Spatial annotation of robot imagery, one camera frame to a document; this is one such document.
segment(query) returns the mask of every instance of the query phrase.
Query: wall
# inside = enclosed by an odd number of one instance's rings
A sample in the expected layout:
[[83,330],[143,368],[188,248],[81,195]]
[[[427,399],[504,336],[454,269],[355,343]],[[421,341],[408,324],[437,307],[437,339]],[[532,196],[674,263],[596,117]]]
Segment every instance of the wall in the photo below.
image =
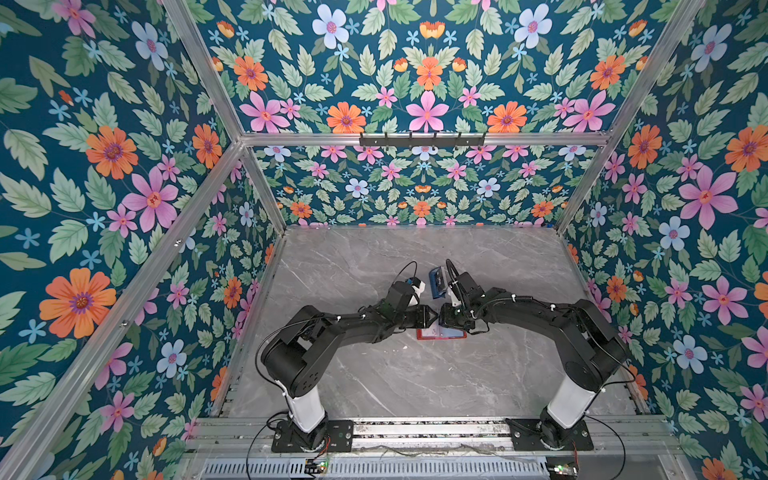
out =
[[709,480],[768,471],[767,15],[707,3],[567,232],[651,410]]

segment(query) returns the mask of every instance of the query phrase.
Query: cable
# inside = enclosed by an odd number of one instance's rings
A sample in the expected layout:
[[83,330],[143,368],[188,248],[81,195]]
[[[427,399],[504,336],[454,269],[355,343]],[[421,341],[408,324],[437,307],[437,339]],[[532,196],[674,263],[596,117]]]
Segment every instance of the cable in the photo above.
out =
[[623,452],[622,453],[623,456],[621,458],[621,468],[619,468],[619,472],[616,475],[612,476],[609,479],[609,480],[616,480],[616,478],[619,478],[619,475],[621,475],[621,473],[624,471],[624,466],[627,464],[627,447],[624,446],[624,440],[622,440],[621,439],[621,435],[616,433],[616,430],[613,430],[613,428],[610,425],[608,425],[606,422],[603,422],[602,420],[596,419],[595,417],[591,417],[589,415],[585,415],[585,416],[588,419],[592,419],[595,422],[600,422],[603,425],[605,425],[606,427],[608,427],[608,429],[611,430],[614,433],[614,435],[616,435],[616,438],[619,439],[619,442],[621,443],[621,451]]

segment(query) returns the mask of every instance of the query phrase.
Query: pink flower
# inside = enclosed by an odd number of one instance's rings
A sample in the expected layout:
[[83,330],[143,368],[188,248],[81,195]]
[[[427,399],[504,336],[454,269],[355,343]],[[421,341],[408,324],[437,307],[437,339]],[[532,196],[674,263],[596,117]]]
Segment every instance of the pink flower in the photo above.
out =
[[154,315],[157,313],[157,305],[152,303],[150,300],[154,300],[157,298],[157,295],[160,293],[159,288],[155,288],[152,290],[152,294],[149,296],[146,302],[144,302],[144,308],[141,309],[138,315],[136,315],[136,320],[134,320],[134,323],[136,325],[141,325],[144,323],[144,312],[149,313],[150,315]]
[[752,414],[755,415],[755,420],[758,422],[765,420],[766,415],[768,415],[768,402],[766,401],[763,387],[755,385],[752,387],[752,390],[748,389],[746,386],[740,388],[741,394],[746,396],[746,398],[741,401],[741,406],[747,410],[752,410]]
[[478,99],[480,98],[480,94],[478,93],[477,87],[472,88],[465,88],[462,90],[463,95],[458,98],[458,101],[464,102],[464,108],[467,108],[469,105],[477,105]]
[[171,157],[169,160],[165,155],[163,155],[163,161],[157,164],[157,168],[163,172],[163,180],[170,178],[170,181],[174,183],[176,182],[176,175],[181,173],[179,167],[176,166],[176,159]]
[[384,156],[384,152],[379,151],[379,147],[359,147],[356,145],[355,150],[361,152],[357,156],[357,161],[367,161],[371,165],[376,163],[377,158]]
[[627,214],[625,218],[621,219],[621,222],[624,224],[624,226],[621,228],[621,231],[627,232],[630,235],[635,233],[637,231],[637,220],[640,219],[637,215],[633,215],[632,213]]
[[536,170],[539,169],[539,166],[536,164],[536,160],[531,160],[530,162],[523,164],[520,168],[520,173],[522,174],[523,178],[526,178],[527,176],[533,177],[536,175]]
[[129,230],[136,230],[138,227],[132,220],[136,218],[136,212],[129,212],[125,210],[125,205],[118,205],[118,211],[110,210],[107,212],[107,217],[110,217],[113,222],[109,224],[109,230],[116,232],[120,230],[120,236],[126,238]]
[[315,164],[312,167],[310,167],[310,171],[312,172],[313,177],[318,177],[320,180],[325,178],[326,175],[328,174],[328,170],[326,170],[326,165],[325,164],[321,165],[321,164],[318,164],[317,162],[315,162]]
[[616,152],[611,154],[611,159],[605,162],[605,180],[611,180],[612,184],[616,183],[618,176],[624,173],[624,154],[616,155]]
[[683,166],[677,169],[677,173],[681,174],[680,179],[684,182],[690,177],[691,180],[696,180],[696,170],[702,168],[704,164],[699,162],[699,156],[693,154],[690,158],[683,157]]
[[402,168],[397,168],[395,166],[395,162],[390,162],[388,167],[382,167],[382,178],[386,178],[387,180],[400,178],[400,174],[398,172],[401,170]]
[[139,174],[132,174],[131,181],[141,195],[128,194],[123,203],[135,212],[144,211],[139,220],[141,231],[152,230],[155,216],[160,225],[165,228],[170,227],[170,224],[176,220],[176,209],[168,202],[176,199],[179,189],[173,185],[163,187],[163,174],[157,167],[149,170],[149,184]]
[[629,174],[629,182],[624,184],[621,191],[625,192],[624,201],[629,203],[630,200],[635,204],[640,203],[640,194],[644,194],[648,191],[648,187],[642,185],[645,179],[645,174],[639,174],[636,177],[634,174]]
[[683,207],[680,218],[693,218],[701,210],[699,223],[705,230],[709,230],[715,223],[713,208],[722,214],[729,214],[738,208],[733,197],[720,195],[731,188],[735,181],[736,172],[728,172],[720,175],[712,183],[712,170],[706,166],[702,167],[696,178],[699,187],[694,187],[692,184],[680,187],[680,196],[686,200],[693,200]]
[[600,127],[603,126],[603,121],[600,117],[611,113],[614,108],[616,108],[616,105],[614,104],[603,105],[604,101],[605,90],[602,90],[595,95],[592,98],[591,103],[587,103],[585,99],[579,98],[576,100],[576,105],[574,107],[577,112],[576,115],[571,115],[566,118],[563,125],[566,127],[573,127],[576,125],[574,131],[586,131],[587,127],[592,131],[600,130]]
[[729,291],[728,287],[728,280],[724,276],[717,279],[717,290],[711,285],[704,285],[701,287],[701,291],[704,292],[704,295],[714,299],[704,302],[704,310],[707,312],[718,310],[717,318],[723,325],[728,325],[730,323],[731,313],[739,318],[748,317],[746,308],[736,303],[739,300],[744,300],[746,298],[746,289],[738,286]]
[[685,307],[686,302],[690,302],[693,299],[686,290],[688,290],[688,283],[680,283],[674,278],[672,279],[672,286],[664,287],[664,291],[670,294],[669,303],[677,302],[677,307],[680,309]]
[[491,160],[491,152],[496,150],[495,145],[483,145],[481,147],[470,147],[467,158],[474,158],[475,165],[483,160]]
[[73,35],[80,35],[80,31],[84,31],[87,36],[96,38],[94,29],[90,26],[91,23],[96,22],[96,17],[82,6],[80,0],[58,0],[58,3],[51,5],[51,8],[60,17],[68,18],[67,25]]
[[123,392],[114,394],[114,403],[105,405],[99,409],[101,416],[104,417],[104,423],[101,424],[101,433],[109,430],[114,425],[114,430],[119,432],[123,429],[123,419],[134,416],[134,407],[129,407],[134,401],[134,394],[129,393],[123,398]]
[[435,105],[435,94],[431,90],[427,90],[422,94],[421,107],[417,104],[410,104],[406,106],[406,110],[415,117],[411,120],[408,129],[416,131],[423,126],[424,133],[427,133],[429,131],[428,127],[432,127],[433,130],[443,129],[442,120],[438,117],[441,117],[448,111],[448,105]]
[[574,104],[576,100],[568,100],[568,97],[563,98],[563,102],[554,106],[555,117],[565,118],[566,115],[574,112]]
[[98,377],[96,377],[96,382],[94,386],[96,387],[96,390],[101,390],[104,388],[105,385],[107,385],[107,382],[109,381],[109,371],[111,370],[113,374],[120,376],[125,375],[127,372],[127,369],[125,368],[125,362],[122,360],[119,360],[126,356],[128,352],[131,351],[131,348],[133,348],[134,344],[131,342],[122,343],[115,351],[112,353],[112,358],[109,359],[107,362],[107,365],[104,366],[104,369],[101,370],[101,373],[98,374]]
[[466,177],[467,172],[464,170],[467,169],[466,165],[459,166],[458,162],[453,164],[453,167],[448,168],[448,178],[452,178],[453,180],[458,180],[461,177]]
[[214,232],[218,233],[219,237],[221,237],[227,231],[227,219],[221,216],[221,212],[211,218],[214,221]]
[[253,106],[248,104],[242,104],[240,110],[249,117],[255,117],[250,121],[250,128],[253,131],[262,131],[266,127],[266,131],[271,134],[278,132],[277,128],[285,128],[290,125],[285,117],[276,115],[280,111],[280,102],[277,100],[270,100],[264,107],[264,100],[255,91],[250,92],[250,102]]
[[766,361],[768,361],[768,329],[764,326],[757,329],[757,338],[760,339],[759,342],[751,336],[745,336],[741,339],[741,343],[743,343],[746,348],[753,352],[757,352],[746,359],[746,364],[754,369],[759,369],[761,366],[765,365]]
[[293,103],[293,100],[290,98],[285,101],[280,101],[280,113],[286,114],[289,120],[293,120],[294,118],[301,118],[301,114],[299,113],[299,105],[296,105]]
[[619,326],[619,338],[621,338],[624,343],[628,344],[632,341],[632,335],[633,333],[629,331],[629,329],[625,326]]
[[526,150],[528,145],[505,145],[504,148],[506,148],[507,151],[504,152],[502,157],[509,157],[509,160],[511,160],[512,163],[518,161],[518,158],[520,157],[528,156],[528,150]]
[[323,151],[320,152],[320,156],[323,158],[331,157],[331,161],[336,163],[340,158],[346,158],[346,152],[343,145],[330,145],[323,147]]
[[179,304],[187,305],[187,294],[190,289],[184,286],[184,282],[172,283],[170,285],[170,295],[165,300],[173,303],[174,310],[179,308]]
[[382,105],[386,105],[387,107],[392,107],[392,102],[397,101],[394,88],[390,88],[389,90],[387,90],[386,87],[382,87],[382,90],[376,94],[376,98],[379,99],[380,107]]

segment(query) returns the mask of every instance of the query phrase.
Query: metal grate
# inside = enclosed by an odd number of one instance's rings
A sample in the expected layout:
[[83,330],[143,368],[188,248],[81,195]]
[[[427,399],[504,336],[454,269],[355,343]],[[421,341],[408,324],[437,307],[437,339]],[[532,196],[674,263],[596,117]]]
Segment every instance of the metal grate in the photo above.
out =
[[[532,462],[487,457],[453,458],[331,458],[322,478],[549,478],[543,458]],[[310,478],[304,458],[255,458],[248,461],[251,478]],[[206,462],[203,478],[247,478],[245,459],[218,458]]]

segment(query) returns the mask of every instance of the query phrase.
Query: small blue flower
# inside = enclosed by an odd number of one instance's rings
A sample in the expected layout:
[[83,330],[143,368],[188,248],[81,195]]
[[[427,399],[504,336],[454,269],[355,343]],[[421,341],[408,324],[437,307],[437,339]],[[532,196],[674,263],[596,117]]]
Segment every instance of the small blue flower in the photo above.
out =
[[45,328],[45,322],[37,323],[36,320],[30,319],[29,320],[29,328],[23,329],[21,332],[18,333],[19,336],[28,336],[27,341],[29,343],[35,343],[35,340],[39,336],[45,336],[45,331],[43,329]]
[[39,233],[34,233],[33,234],[32,230],[30,230],[29,227],[24,229],[24,235],[21,235],[20,233],[17,233],[14,238],[16,240],[20,240],[20,241],[24,242],[24,244],[22,245],[24,250],[27,250],[29,248],[30,244],[34,245],[35,247],[39,247],[40,246],[40,243],[36,240],[36,239],[40,238],[40,234]]
[[237,33],[235,35],[240,37],[240,40],[242,41],[246,41],[248,39],[248,31],[243,30],[243,27],[237,27]]
[[85,219],[85,223],[88,225],[94,226],[94,232],[98,232],[98,229],[104,228],[104,220],[106,220],[106,217],[102,217],[98,214],[98,212],[94,212],[93,217],[88,217]]
[[406,38],[406,41],[411,42],[411,46],[417,44],[420,42],[419,40],[419,33],[417,31],[409,31],[408,32],[408,38]]
[[51,106],[53,108],[48,110],[48,113],[51,115],[57,115],[59,121],[64,121],[65,118],[72,118],[72,116],[67,113],[67,110],[69,110],[68,105],[62,104],[61,107],[59,107],[56,101],[51,100]]
[[133,375],[134,373],[138,373],[139,367],[141,364],[144,363],[143,360],[139,358],[138,355],[136,355],[136,358],[128,362],[128,366],[131,367],[130,370],[128,370],[128,375]]
[[127,470],[130,472],[134,469],[136,465],[139,463],[139,452],[132,452],[128,454],[128,461],[125,462],[123,465],[123,468],[127,468]]
[[448,46],[450,47],[451,45],[453,45],[454,41],[456,41],[456,30],[447,31],[445,33],[445,38],[442,39],[442,42],[447,43]]
[[94,265],[101,263],[101,259],[98,258],[98,254],[98,250],[94,250],[93,253],[89,252],[88,250],[83,250],[83,257],[85,257],[85,260],[80,262],[80,266],[88,265],[88,268],[93,270]]

